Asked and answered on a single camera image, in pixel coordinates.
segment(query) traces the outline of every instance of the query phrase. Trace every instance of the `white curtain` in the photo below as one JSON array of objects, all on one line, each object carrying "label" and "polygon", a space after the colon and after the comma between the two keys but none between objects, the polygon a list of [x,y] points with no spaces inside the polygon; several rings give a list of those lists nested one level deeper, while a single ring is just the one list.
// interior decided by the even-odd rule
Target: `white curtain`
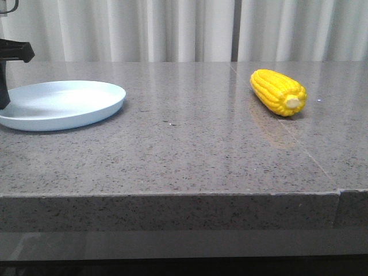
[{"label": "white curtain", "polygon": [[36,60],[367,60],[368,49],[368,0],[20,0],[0,23]]}]

